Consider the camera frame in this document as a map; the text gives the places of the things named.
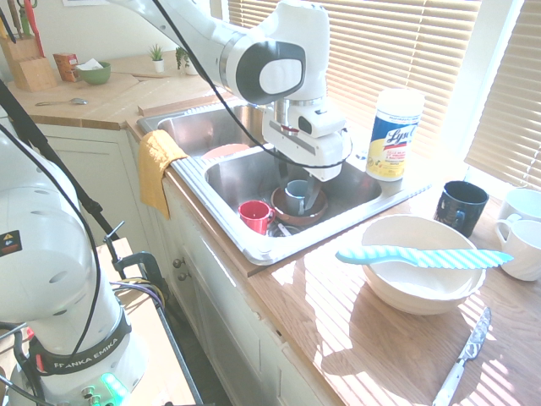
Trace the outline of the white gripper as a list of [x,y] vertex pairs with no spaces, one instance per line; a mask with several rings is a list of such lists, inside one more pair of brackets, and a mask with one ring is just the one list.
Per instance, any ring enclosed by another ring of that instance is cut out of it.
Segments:
[[264,140],[284,155],[277,158],[280,188],[285,189],[289,182],[285,156],[310,173],[304,196],[305,211],[313,207],[321,181],[335,178],[342,170],[345,127],[344,116],[326,99],[280,99],[264,110]]

